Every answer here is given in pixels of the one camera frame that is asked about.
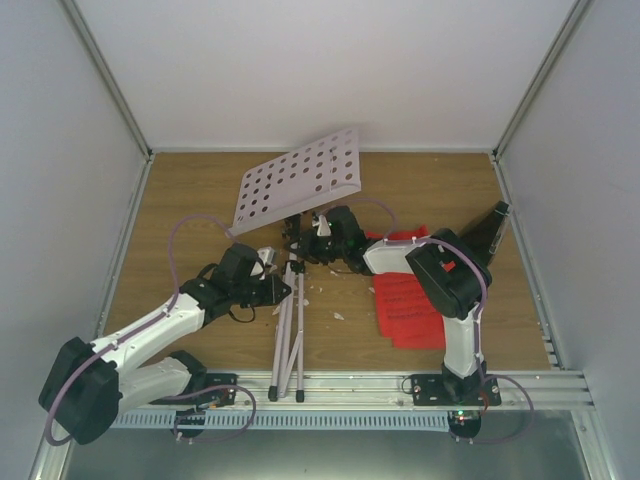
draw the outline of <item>white vent strip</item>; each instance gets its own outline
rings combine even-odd
[[[360,189],[358,131],[348,128],[247,170],[231,231],[248,232]]]
[[[184,425],[184,429],[235,429],[249,419],[249,412],[217,410],[207,412],[205,424]],[[175,413],[134,410],[121,415],[112,428],[172,428]],[[255,430],[414,430],[448,431],[446,412],[258,412]]]

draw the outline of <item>purple cable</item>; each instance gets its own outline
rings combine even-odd
[[[215,223],[220,228],[222,228],[222,230],[224,230],[225,234],[227,235],[227,237],[229,239],[231,239],[233,242],[236,242],[236,243],[238,241],[236,239],[236,237],[233,236],[231,231],[229,231],[229,228],[224,223],[222,223],[220,220],[218,220],[216,217],[214,217],[213,215],[206,215],[204,213],[195,213],[193,215],[188,215],[188,216],[184,217],[182,220],[180,220],[178,223],[176,223],[176,225],[171,230],[171,233],[169,234],[169,246],[168,246],[168,250],[167,250],[167,253],[168,253],[168,256],[169,256],[169,270],[171,271],[171,278],[173,280],[173,293],[171,295],[171,299],[169,300],[167,308],[165,309],[166,311],[171,311],[173,309],[173,307],[175,307],[176,302],[178,301],[178,294],[179,294],[179,291],[178,291],[178,289],[179,289],[178,271],[176,269],[176,264],[175,264],[175,261],[173,259],[173,239],[174,239],[176,233],[178,232],[178,229],[182,225],[184,225],[188,221],[193,220],[195,218],[203,218],[203,219],[206,219],[206,220],[209,220],[209,221]],[[117,348],[117,346],[120,345],[121,343],[127,341],[128,339],[130,339],[134,335],[139,334],[143,330],[146,330],[147,328],[151,327],[152,325],[155,325],[160,320],[162,320],[165,315],[166,315],[166,313],[163,310],[162,312],[160,312],[158,315],[153,317],[148,322],[143,323],[142,325],[140,325],[137,328],[134,328],[133,330],[128,332],[126,335],[123,335],[122,337],[117,339],[115,341],[115,345],[114,344],[108,345],[105,348],[103,348],[102,350],[100,350],[99,352],[97,352],[95,355],[93,355],[90,358],[88,358],[87,360],[85,360],[85,362],[82,363],[69,376],[67,381],[64,382],[64,384],[60,388],[60,391],[56,395],[56,398],[54,398],[53,402],[51,403],[51,408],[49,408],[49,414],[47,415],[47,419],[46,419],[45,424],[44,424],[44,438],[50,445],[52,445],[54,447],[59,447],[59,446],[62,446],[64,444],[66,444],[67,442],[71,441],[71,435],[69,435],[68,437],[63,438],[62,440],[56,440],[55,438],[53,438],[52,428],[53,428],[53,421],[55,420],[55,417],[56,417],[56,413],[58,413],[58,408],[60,408],[60,403],[62,402],[62,399],[64,398],[64,396],[69,391],[69,388],[71,388],[71,385],[73,385],[73,382],[75,382],[78,379],[78,377],[80,375],[82,375],[82,373],[85,370],[87,370],[87,368],[89,368],[91,365],[93,365],[93,363],[96,362],[99,358],[101,358],[104,354],[106,354],[107,352],[110,352],[112,350],[115,350]]]
[[[464,253],[462,253],[460,250],[458,250],[456,247],[454,247],[453,245],[444,242],[442,240],[439,240],[437,238],[431,238],[431,237],[427,237],[427,238],[423,238],[419,240],[421,242],[421,245],[426,245],[426,244],[433,244],[433,245],[439,245],[447,250],[449,250],[451,253],[455,254],[460,260],[462,260],[467,267],[469,267],[469,269],[471,269],[471,271],[473,272],[473,274],[476,276],[476,278],[478,279],[478,283],[480,284],[480,291],[481,296],[480,296],[480,303],[478,304],[478,306],[476,307],[476,309],[473,312],[473,350],[474,350],[474,354],[476,357],[476,368],[478,370],[478,374],[480,376],[480,386],[483,386],[485,383],[487,383],[489,380],[493,380],[493,379],[501,379],[501,380],[506,380],[507,382],[512,383],[513,385],[515,385],[524,395],[524,398],[527,400],[527,403],[529,404],[529,412],[530,412],[530,418],[529,418],[529,423],[527,423],[527,425],[520,430],[517,433],[514,433],[512,435],[508,435],[506,437],[503,438],[490,438],[490,439],[486,439],[486,440],[472,440],[472,439],[468,439],[469,442],[473,442],[473,443],[477,443],[477,444],[483,444],[483,445],[499,445],[502,443],[507,443],[510,442],[512,440],[516,440],[522,436],[524,436],[529,430],[531,430],[531,428],[533,427],[533,424],[535,423],[535,407],[533,405],[533,401],[531,400],[531,396],[529,396],[529,392],[526,391],[526,389],[520,385],[520,383],[518,383],[517,381],[515,381],[513,378],[507,376],[507,375],[502,375],[502,374],[491,374],[491,375],[486,375],[484,374],[484,372],[482,371],[482,362],[480,361],[480,313],[482,312],[482,310],[484,309],[485,304],[487,303],[487,283],[484,279],[484,276],[482,275],[482,273],[480,272],[480,270],[478,269],[478,267],[476,267],[473,263],[473,261],[467,257]],[[453,432],[449,431],[449,434],[455,438],[456,440],[459,440],[460,438],[465,438],[465,437],[459,437],[457,435],[455,435]]]
[[[256,413],[258,411],[258,404],[256,402],[256,397],[253,396],[253,393],[251,393],[249,390],[247,390],[244,387],[240,387],[239,385],[215,385],[213,387],[203,388],[202,390],[194,393],[187,393],[185,395],[176,395],[174,397],[165,397],[164,400],[187,400],[189,398],[200,396],[204,393],[215,392],[216,390],[231,390],[231,389],[244,392],[251,399],[251,415],[249,416],[249,420],[247,420],[247,423],[245,423],[238,430],[231,432],[229,435],[223,435],[222,437],[209,438],[209,439],[202,438],[199,440],[195,440],[193,438],[189,439],[189,442],[191,443],[220,443],[226,440],[231,440],[232,438],[236,438],[239,435],[242,435],[253,424],[253,421],[256,418]],[[176,421],[173,424],[173,434],[176,436],[176,439],[180,438],[178,435],[179,424],[180,424],[180,417],[176,417]]]
[[[324,215],[325,213],[327,213],[332,208],[339,207],[339,206],[342,206],[342,205],[350,205],[352,203],[375,203],[379,207],[382,207],[389,214],[389,216],[391,217],[391,230],[389,230],[387,233],[385,233],[382,238],[388,238],[389,235],[391,235],[393,232],[396,231],[396,228],[397,228],[397,225],[398,225],[398,219],[396,218],[396,214],[393,213],[393,210],[391,210],[391,207],[389,205],[387,205],[386,203],[384,203],[384,202],[382,202],[380,200],[377,200],[375,198],[350,198],[350,199],[345,200],[342,203],[331,205],[330,207],[325,208],[324,210],[322,210],[320,212],[320,215]]]

